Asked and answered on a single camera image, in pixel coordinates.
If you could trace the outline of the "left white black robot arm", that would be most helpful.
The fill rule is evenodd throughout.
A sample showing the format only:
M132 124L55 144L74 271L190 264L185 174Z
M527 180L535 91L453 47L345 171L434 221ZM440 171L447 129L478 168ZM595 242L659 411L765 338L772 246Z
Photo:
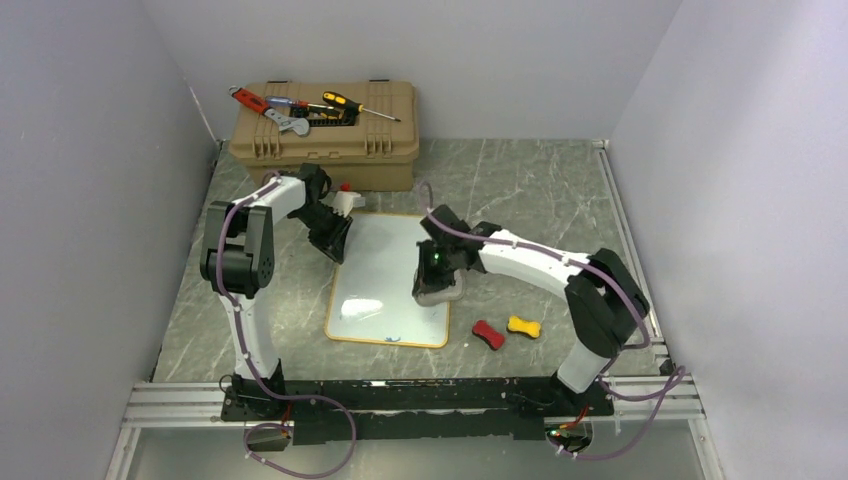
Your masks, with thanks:
M199 269L228 316L236 353L232 390L261 419L279 417L290 397L264 293L275 273L274 228L285 219L301 222L310 244L342 264L351 212L363 203L360 194L333 188L319 165L305 163L295 173L269 172L252 193L209 206Z

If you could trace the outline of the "red bone shaped eraser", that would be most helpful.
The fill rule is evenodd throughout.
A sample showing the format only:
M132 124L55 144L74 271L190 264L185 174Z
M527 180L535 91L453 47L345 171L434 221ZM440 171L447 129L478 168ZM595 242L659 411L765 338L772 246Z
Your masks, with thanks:
M472 334L481 339L493 351L501 349L505 343L504 335L486 320L476 321L472 326Z

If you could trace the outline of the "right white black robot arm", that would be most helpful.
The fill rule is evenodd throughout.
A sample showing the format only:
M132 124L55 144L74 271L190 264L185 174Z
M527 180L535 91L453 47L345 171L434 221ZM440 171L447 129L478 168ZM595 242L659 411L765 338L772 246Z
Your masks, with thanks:
M490 222L469 226L446 205L428 211L420 225L428 237L418 244L413 280L419 305L461 297L467 271L519 280L566 302L577 339L552 376L551 401L560 413L578 413L590 386L623 351L649 344L650 303L614 251L569 252Z

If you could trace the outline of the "yellow bone shaped eraser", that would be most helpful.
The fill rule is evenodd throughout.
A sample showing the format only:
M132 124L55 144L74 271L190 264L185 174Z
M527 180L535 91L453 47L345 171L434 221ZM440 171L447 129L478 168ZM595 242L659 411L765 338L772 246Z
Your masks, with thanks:
M526 320L519 316L510 316L507 322L507 330L510 333L522 334L532 339L541 336L542 325L537 321Z

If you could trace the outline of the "yellow framed whiteboard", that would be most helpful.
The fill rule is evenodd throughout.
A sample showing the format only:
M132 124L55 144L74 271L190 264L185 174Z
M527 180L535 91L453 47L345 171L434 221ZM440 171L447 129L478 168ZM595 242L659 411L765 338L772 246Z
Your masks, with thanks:
M413 215L354 212L344 263L336 267L325 322L334 341L437 349L449 339L447 304L412 297L417 243L428 238Z

